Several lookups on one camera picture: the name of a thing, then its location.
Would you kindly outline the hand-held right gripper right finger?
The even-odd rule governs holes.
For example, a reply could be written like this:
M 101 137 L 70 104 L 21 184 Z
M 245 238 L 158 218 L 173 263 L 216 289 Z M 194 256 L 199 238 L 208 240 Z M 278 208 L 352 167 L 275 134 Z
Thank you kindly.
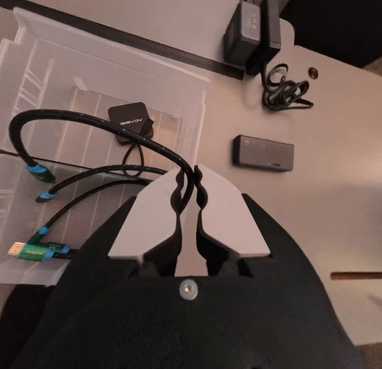
M 209 276 L 217 276 L 226 261 L 264 258 L 270 248 L 241 191 L 203 164 L 194 168 L 198 213 L 196 244 Z

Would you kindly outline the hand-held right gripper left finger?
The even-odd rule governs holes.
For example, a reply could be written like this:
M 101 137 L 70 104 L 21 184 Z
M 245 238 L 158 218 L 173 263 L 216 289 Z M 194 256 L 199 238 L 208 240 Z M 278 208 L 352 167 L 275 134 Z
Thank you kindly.
M 174 276 L 182 249 L 180 168 L 160 176 L 145 187 L 120 228 L 108 258 L 152 263 L 160 276 Z

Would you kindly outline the silver black hdmi switch box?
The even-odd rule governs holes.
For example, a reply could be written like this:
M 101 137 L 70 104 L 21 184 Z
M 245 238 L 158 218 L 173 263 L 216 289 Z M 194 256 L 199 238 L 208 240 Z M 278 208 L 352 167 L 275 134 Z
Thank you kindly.
M 110 122 L 148 139 L 154 136 L 154 119 L 144 103 L 131 103 L 108 109 Z

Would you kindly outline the clear plastic bin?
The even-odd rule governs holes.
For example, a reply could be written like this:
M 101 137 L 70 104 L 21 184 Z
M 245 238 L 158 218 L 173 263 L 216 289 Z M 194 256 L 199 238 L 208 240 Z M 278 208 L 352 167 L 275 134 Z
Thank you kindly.
M 50 286 L 68 261 L 22 261 L 7 254 L 10 247 L 26 242 L 77 196 L 124 176 L 97 174 L 67 186 L 48 203 L 36 203 L 52 185 L 35 179 L 17 156 L 8 135 L 11 119 L 30 109 L 63 109 L 109 120 L 109 108 L 142 102 L 155 117 L 154 141 L 193 166 L 209 80 L 29 11 L 13 12 L 19 23 L 16 37 L 1 42 L 1 284 Z M 57 182 L 85 168 L 120 164 L 127 149 L 113 134 L 63 120 L 27 123 L 22 141 Z M 64 214 L 45 241 L 78 249 L 140 189 L 118 185 L 91 195 Z

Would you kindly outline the dark grey rectangular device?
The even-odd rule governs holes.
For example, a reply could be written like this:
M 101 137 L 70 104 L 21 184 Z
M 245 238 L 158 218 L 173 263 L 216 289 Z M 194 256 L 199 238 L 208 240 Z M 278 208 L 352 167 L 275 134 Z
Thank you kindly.
M 293 171 L 294 145 L 238 135 L 232 140 L 232 164 L 274 172 Z

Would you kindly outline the brown wooden bar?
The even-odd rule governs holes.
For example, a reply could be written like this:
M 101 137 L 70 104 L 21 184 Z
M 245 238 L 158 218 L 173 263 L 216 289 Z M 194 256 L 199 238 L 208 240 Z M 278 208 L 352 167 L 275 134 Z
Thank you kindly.
M 345 272 L 332 272 L 330 273 L 332 281 L 361 281 L 361 280 L 381 280 L 382 272 L 380 271 L 345 271 Z

